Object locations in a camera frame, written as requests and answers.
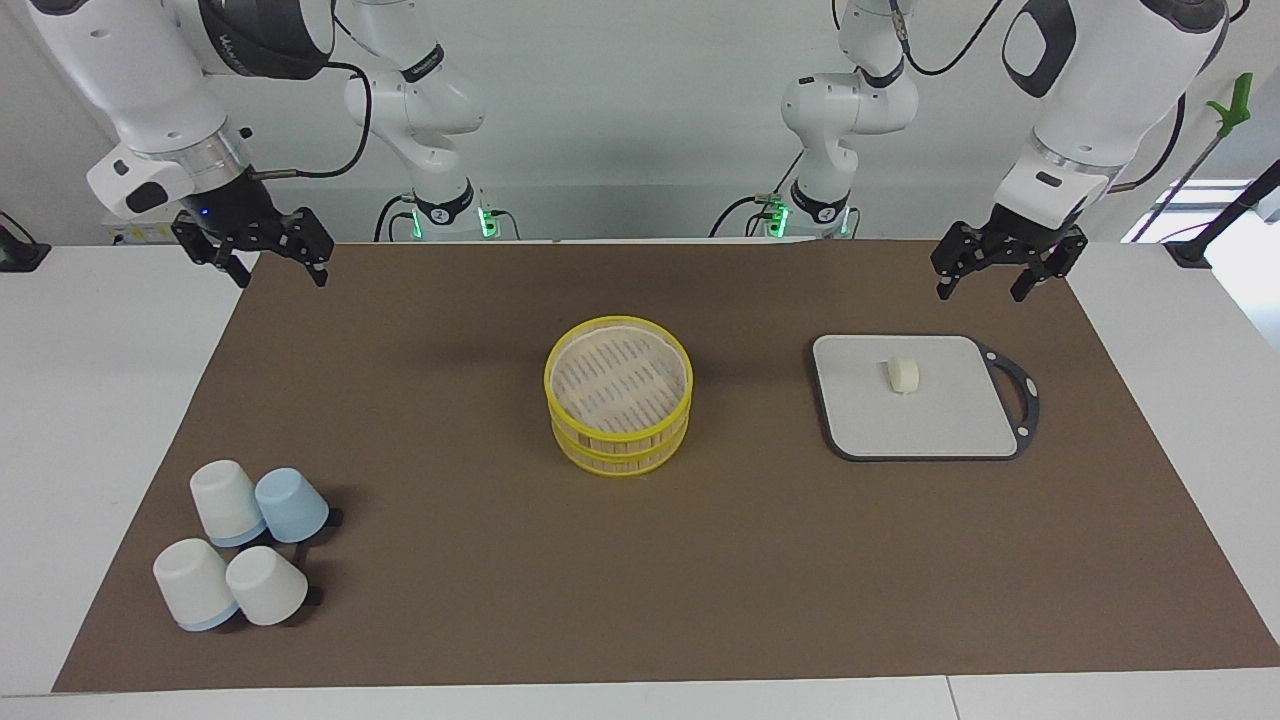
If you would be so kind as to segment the yellow rimmed bamboo steamer basket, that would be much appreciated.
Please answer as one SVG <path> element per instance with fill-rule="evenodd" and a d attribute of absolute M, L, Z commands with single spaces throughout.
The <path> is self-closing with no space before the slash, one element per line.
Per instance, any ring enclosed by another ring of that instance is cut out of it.
<path fill-rule="evenodd" d="M 667 464 L 681 448 L 690 414 L 675 418 L 659 430 L 644 430 L 626 442 L 605 439 L 602 433 L 584 433 L 563 413 L 550 414 L 550 429 L 559 451 L 576 468 L 613 479 L 637 478 Z"/>

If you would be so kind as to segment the green clip on rod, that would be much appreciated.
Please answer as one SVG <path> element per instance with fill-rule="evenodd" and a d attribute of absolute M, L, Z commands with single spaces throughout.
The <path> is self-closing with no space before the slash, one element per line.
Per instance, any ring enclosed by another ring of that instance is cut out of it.
<path fill-rule="evenodd" d="M 1251 119 L 1251 90 L 1253 83 L 1253 74 L 1247 72 L 1242 73 L 1234 81 L 1231 87 L 1231 97 L 1228 105 L 1222 105 L 1217 101 L 1207 101 L 1206 105 L 1211 108 L 1219 115 L 1219 128 L 1215 136 L 1206 145 L 1204 150 L 1199 156 L 1188 167 L 1188 169 L 1174 182 L 1170 188 L 1158 199 L 1153 209 L 1149 211 L 1147 218 L 1142 222 L 1139 228 L 1128 240 L 1130 243 L 1138 243 L 1147 231 L 1156 223 L 1161 214 L 1172 204 L 1172 200 L 1178 193 L 1190 182 L 1196 173 L 1203 167 L 1207 159 L 1217 149 L 1217 146 L 1230 136 L 1230 133 L 1239 126 L 1243 126 Z"/>

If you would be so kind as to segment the light blue plastic cup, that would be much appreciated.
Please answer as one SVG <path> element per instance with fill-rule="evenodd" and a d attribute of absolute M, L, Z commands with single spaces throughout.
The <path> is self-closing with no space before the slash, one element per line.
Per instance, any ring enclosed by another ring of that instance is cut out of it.
<path fill-rule="evenodd" d="M 262 519 L 273 539 L 298 544 L 316 536 L 330 515 L 330 506 L 310 480 L 294 468 L 278 468 L 255 486 Z"/>

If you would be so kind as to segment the brown table mat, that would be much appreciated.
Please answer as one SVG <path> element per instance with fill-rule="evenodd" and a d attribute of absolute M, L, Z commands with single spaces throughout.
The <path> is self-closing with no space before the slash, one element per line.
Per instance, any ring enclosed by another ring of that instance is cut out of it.
<path fill-rule="evenodd" d="M 1272 638 L 1071 288 L 1014 272 L 942 302 L 927 243 L 348 245 L 319 288 L 260 260 L 58 692 L 681 682 L 1280 666 Z M 593 316 L 695 369 L 653 474 L 557 447 L 541 370 Z M 997 462 L 850 462 L 824 334 L 963 334 L 1043 411 Z M 189 477 L 300 469 L 344 524 L 292 626 L 188 633 L 151 566 Z"/>

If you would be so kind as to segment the grey cutting board dark rim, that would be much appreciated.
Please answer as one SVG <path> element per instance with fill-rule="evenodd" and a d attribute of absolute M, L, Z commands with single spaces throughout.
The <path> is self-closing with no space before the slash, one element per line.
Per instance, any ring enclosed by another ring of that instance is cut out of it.
<path fill-rule="evenodd" d="M 919 363 L 914 395 L 890 388 L 896 356 Z M 964 334 L 823 334 L 809 360 L 826 442 L 849 461 L 1007 461 L 1038 430 L 1030 375 Z"/>

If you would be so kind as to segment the white plastic cup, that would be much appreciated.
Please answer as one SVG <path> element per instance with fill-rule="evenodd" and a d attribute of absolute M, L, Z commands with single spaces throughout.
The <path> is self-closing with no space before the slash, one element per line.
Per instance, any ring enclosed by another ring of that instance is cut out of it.
<path fill-rule="evenodd" d="M 154 579 L 174 623 L 209 632 L 230 620 L 239 605 L 225 579 L 227 561 L 205 539 L 180 539 L 152 564 Z"/>
<path fill-rule="evenodd" d="M 205 536 L 218 548 L 244 546 L 268 529 L 253 482 L 234 460 L 220 459 L 196 470 L 189 492 Z"/>
<path fill-rule="evenodd" d="M 250 623 L 271 626 L 292 618 L 308 593 L 306 575 L 270 547 L 239 552 L 227 565 L 225 582 Z"/>

